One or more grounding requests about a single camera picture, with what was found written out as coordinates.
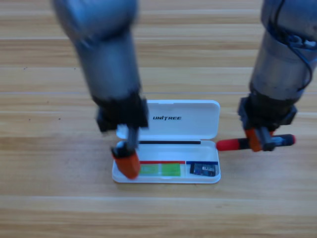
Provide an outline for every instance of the open case lid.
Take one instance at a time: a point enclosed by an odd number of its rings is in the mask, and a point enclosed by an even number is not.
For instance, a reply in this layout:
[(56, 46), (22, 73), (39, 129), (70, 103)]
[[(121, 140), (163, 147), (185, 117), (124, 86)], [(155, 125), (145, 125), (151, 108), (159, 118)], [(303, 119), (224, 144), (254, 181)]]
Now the open case lid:
[[(148, 100), (149, 128), (140, 130), (139, 140), (201, 140), (215, 138), (220, 105), (212, 100)], [(127, 127), (117, 136), (126, 139)]]

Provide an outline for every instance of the wood grain surface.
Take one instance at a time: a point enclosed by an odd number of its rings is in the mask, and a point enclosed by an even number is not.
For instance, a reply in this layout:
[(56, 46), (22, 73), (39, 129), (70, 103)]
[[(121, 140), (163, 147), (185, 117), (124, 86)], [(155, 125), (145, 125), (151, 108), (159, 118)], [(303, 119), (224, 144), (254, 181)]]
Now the wood grain surface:
[[(134, 29), (148, 99), (236, 113), (263, 35), (262, 0), (141, 0)], [(298, 143), (219, 153), (213, 185), (118, 184), (74, 50), (48, 0), (0, 0), (0, 238), (317, 238), (317, 81), (297, 104)]]

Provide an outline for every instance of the green card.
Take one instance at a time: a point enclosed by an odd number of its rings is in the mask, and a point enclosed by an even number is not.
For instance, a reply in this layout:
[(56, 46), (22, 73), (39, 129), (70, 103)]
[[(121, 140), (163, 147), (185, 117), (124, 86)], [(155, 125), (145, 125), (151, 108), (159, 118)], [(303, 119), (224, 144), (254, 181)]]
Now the green card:
[(162, 176), (180, 176), (180, 164), (162, 164)]
[(159, 175), (159, 165), (141, 165), (141, 175)]

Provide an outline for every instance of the unitree logo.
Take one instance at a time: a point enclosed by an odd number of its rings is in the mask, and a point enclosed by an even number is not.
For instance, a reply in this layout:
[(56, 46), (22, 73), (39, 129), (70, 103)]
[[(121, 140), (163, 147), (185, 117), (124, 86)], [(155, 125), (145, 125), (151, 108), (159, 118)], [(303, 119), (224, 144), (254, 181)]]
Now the unitree logo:
[(182, 117), (153, 117), (153, 120), (182, 120)]

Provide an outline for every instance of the screwdriver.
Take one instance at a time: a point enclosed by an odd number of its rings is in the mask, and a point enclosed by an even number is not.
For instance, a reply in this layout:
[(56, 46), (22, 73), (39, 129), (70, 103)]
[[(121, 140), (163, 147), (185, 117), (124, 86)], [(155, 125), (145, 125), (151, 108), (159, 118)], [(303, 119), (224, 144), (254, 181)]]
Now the screwdriver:
[[(296, 143), (294, 135), (276, 135), (272, 137), (276, 147), (291, 146)], [(230, 150), (247, 150), (250, 149), (249, 140), (247, 138), (220, 140), (216, 144), (218, 151)]]

